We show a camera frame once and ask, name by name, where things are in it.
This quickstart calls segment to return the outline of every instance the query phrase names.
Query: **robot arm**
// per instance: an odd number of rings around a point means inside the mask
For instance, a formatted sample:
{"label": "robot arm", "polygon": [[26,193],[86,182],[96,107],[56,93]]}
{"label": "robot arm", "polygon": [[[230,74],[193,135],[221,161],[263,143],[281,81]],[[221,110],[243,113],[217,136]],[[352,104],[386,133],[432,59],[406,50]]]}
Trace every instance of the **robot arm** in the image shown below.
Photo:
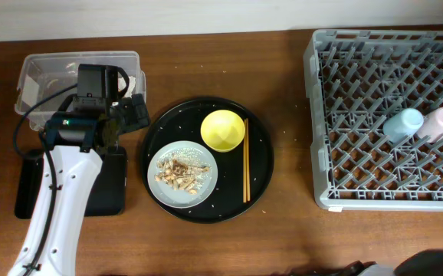
{"label": "robot arm", "polygon": [[[126,81],[120,92],[118,74]],[[128,76],[119,67],[79,66],[77,94],[69,95],[45,124],[41,141],[47,155],[41,187],[24,245],[9,276],[75,275],[80,228],[90,191],[100,173],[101,157],[117,146],[119,135],[150,124],[143,96],[123,98],[127,88]],[[73,111],[65,112],[70,104]],[[52,167],[57,189],[52,185]]]}

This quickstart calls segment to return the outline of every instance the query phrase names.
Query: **wooden chopstick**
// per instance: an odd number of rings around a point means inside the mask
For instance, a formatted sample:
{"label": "wooden chopstick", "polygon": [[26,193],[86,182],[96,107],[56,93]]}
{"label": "wooden chopstick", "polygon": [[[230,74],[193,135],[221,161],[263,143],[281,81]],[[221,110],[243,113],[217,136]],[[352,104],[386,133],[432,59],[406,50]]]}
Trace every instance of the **wooden chopstick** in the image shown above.
{"label": "wooden chopstick", "polygon": [[249,162],[249,156],[250,156],[250,152],[249,152],[249,119],[246,119],[247,123],[245,124],[245,136],[247,137],[247,146],[246,146],[246,157],[245,157],[245,164],[246,164],[246,170],[247,172],[245,173],[245,175],[247,176],[247,202],[251,201],[251,166],[250,166],[250,162]]}
{"label": "wooden chopstick", "polygon": [[247,202],[247,119],[244,120],[245,135],[244,135],[244,203]]}

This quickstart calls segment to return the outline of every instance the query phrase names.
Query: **light blue cup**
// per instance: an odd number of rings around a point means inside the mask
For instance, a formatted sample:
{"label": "light blue cup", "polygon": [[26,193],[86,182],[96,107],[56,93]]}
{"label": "light blue cup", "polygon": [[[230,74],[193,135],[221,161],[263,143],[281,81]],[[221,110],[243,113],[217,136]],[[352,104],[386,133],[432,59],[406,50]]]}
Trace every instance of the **light blue cup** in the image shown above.
{"label": "light blue cup", "polygon": [[400,141],[405,136],[412,136],[424,123],[421,112],[407,108],[388,119],[383,124],[383,133],[389,136],[392,143]]}

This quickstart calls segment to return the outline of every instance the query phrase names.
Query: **wooden table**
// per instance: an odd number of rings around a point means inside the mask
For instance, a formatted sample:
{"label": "wooden table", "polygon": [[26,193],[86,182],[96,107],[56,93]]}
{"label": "wooden table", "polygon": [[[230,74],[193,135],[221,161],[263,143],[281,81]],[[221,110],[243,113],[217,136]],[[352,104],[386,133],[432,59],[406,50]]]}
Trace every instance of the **wooden table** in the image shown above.
{"label": "wooden table", "polygon": [[[29,226],[13,214],[21,169],[11,145],[18,75],[26,55],[63,51],[138,52],[153,119],[194,96],[245,105],[270,130],[276,159],[271,184],[252,209],[231,221],[198,225],[163,211],[146,192],[137,162],[146,130],[122,136],[130,157],[126,210],[84,219],[77,275],[256,275],[355,260],[395,267],[418,251],[443,248],[443,213],[333,213],[315,204],[302,62],[312,32],[0,43],[0,275],[13,265]],[[38,147],[38,136],[24,127],[19,143]]]}

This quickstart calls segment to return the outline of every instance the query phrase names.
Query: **yellow bowl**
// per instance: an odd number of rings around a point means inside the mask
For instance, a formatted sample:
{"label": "yellow bowl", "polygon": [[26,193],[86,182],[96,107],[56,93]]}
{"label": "yellow bowl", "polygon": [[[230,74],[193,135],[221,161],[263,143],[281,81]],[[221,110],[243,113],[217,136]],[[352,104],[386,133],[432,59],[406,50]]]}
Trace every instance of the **yellow bowl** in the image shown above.
{"label": "yellow bowl", "polygon": [[244,121],[229,110],[211,112],[201,124],[201,137],[206,145],[220,153],[234,149],[245,135]]}

